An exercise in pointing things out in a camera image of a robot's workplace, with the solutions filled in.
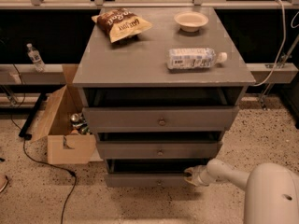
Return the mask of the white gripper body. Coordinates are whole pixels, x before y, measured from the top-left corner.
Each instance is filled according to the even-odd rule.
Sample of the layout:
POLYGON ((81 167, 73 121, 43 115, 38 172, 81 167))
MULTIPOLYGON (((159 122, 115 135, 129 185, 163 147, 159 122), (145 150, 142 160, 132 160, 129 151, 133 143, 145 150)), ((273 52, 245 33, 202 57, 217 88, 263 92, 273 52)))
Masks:
POLYGON ((205 166, 196 166, 193 170, 193 181, 196 186, 209 186, 215 181, 205 166))

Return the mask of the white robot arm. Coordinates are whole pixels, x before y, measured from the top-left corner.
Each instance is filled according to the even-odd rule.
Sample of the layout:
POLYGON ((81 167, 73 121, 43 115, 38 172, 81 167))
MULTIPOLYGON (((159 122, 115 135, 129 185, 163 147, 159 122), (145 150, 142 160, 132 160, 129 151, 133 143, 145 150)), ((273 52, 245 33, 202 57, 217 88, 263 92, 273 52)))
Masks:
POLYGON ((184 173, 195 186, 229 182, 244 190, 244 224, 299 224, 299 175, 286 167, 263 163, 247 173, 212 159, 184 173))

